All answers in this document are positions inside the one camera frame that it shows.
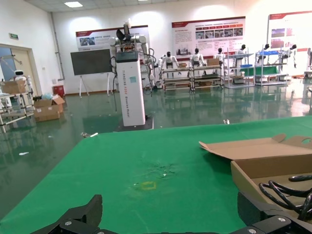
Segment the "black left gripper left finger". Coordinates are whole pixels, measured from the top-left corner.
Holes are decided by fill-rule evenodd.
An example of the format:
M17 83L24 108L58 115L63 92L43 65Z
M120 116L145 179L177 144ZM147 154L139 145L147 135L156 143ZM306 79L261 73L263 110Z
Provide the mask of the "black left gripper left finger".
M83 206L68 209L56 222L43 227L35 234L103 234L99 228L102 220L102 196L94 195Z

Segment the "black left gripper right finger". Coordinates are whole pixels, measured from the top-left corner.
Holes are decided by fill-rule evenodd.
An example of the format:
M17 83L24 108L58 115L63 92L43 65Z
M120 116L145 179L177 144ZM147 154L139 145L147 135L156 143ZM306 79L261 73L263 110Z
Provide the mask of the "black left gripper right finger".
M246 227L235 234L310 234L312 225L300 221L278 206L259 202L250 195L237 194L237 211Z

